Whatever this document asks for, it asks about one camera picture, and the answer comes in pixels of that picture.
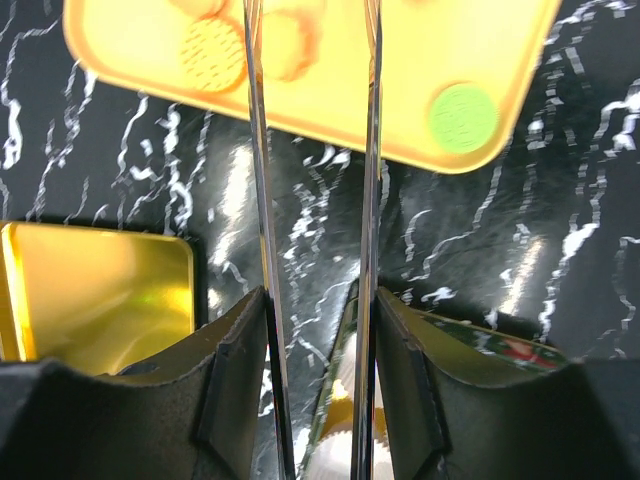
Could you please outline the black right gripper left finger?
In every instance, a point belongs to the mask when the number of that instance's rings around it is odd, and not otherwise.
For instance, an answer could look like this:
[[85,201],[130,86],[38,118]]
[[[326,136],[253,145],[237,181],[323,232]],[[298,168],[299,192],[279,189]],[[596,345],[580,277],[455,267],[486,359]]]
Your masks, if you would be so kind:
[[5,479],[246,479],[267,343],[265,292],[119,375],[55,359],[1,367]]

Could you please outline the green round cookie right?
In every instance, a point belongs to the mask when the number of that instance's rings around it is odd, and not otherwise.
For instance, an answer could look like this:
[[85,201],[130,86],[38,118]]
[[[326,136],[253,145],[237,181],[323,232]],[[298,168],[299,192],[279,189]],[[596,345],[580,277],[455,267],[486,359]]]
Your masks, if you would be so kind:
[[499,123],[489,94],[473,83],[444,88],[432,101],[427,115],[435,143],[451,154],[467,154],[483,147]]

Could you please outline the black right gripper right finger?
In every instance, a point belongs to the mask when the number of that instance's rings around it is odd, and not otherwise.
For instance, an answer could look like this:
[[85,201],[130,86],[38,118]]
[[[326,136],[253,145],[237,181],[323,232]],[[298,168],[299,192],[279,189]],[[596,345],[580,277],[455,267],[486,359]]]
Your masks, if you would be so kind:
[[635,479],[639,363],[558,349],[377,293],[398,479]]

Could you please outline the white paper cup centre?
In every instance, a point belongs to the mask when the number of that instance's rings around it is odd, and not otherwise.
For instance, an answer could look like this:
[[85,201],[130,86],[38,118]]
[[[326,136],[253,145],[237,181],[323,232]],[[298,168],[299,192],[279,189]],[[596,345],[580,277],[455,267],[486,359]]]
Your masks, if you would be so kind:
[[[306,479],[350,479],[352,433],[337,431],[324,437],[313,451],[306,468]],[[377,439],[373,443],[373,479],[393,479],[392,458],[389,448]]]

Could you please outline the yellow plastic tray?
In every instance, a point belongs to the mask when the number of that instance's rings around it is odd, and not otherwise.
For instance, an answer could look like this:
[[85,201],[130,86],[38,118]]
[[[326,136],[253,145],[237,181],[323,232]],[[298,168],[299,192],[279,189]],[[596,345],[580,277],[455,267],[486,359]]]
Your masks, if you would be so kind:
[[[315,62],[299,79],[264,77],[269,125],[363,150],[370,50],[363,1],[304,1],[317,32]],[[559,5],[555,1],[386,1],[383,33],[381,153],[440,173],[466,173],[506,146]],[[212,16],[235,21],[239,1],[68,1],[66,43],[102,81],[237,118],[249,110],[248,75],[231,91],[188,87],[180,62],[187,27]],[[428,110],[446,87],[473,83],[497,107],[492,138],[467,154],[442,150]]]

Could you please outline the gold square cookie tin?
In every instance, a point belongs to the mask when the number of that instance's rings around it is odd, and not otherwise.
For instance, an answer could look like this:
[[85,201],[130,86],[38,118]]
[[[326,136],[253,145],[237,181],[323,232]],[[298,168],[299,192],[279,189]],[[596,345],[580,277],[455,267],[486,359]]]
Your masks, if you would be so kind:
[[[352,433],[354,400],[332,401],[329,388],[345,337],[348,333],[356,334],[358,290],[358,282],[353,281],[349,286],[331,358],[311,422],[309,443],[299,464],[298,477],[300,479],[306,479],[306,468],[310,457],[317,444],[324,437],[337,431],[349,430]],[[472,347],[475,351],[488,357],[497,358],[527,373],[546,374],[567,364],[566,358],[557,348],[546,344],[522,339],[497,329],[478,326],[467,319],[450,319],[432,312],[417,311],[416,314],[454,339]]]

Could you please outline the gold tin lid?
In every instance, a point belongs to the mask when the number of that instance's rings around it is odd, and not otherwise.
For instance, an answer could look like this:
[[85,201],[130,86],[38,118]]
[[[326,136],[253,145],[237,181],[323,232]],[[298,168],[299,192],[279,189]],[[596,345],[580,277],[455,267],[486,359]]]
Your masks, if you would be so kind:
[[195,330],[183,240],[21,221],[1,224],[1,358],[116,374]]

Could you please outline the yellow star cookie lower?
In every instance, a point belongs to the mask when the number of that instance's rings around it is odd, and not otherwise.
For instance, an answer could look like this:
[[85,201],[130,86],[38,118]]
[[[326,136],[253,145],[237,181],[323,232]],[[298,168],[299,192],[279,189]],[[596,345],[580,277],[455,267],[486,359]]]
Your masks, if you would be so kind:
[[267,1],[261,34],[261,62],[267,80],[293,82],[315,62],[317,32],[306,2]]

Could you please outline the orange scalloped cookie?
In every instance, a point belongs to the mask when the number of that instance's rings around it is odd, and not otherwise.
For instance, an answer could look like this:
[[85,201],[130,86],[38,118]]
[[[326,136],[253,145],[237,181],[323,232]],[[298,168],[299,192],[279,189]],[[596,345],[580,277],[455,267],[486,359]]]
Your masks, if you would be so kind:
[[179,57],[186,83],[196,91],[231,91],[246,75],[242,30],[224,17],[192,22],[185,30]]

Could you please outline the white paper cup bottom-right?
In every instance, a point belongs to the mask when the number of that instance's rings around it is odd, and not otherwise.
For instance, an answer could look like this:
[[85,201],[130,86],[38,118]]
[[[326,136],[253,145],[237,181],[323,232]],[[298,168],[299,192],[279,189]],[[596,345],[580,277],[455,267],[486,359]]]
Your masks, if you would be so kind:
[[332,401],[355,399],[355,375],[357,359],[357,337],[348,333],[339,352],[337,368],[330,382],[330,398]]

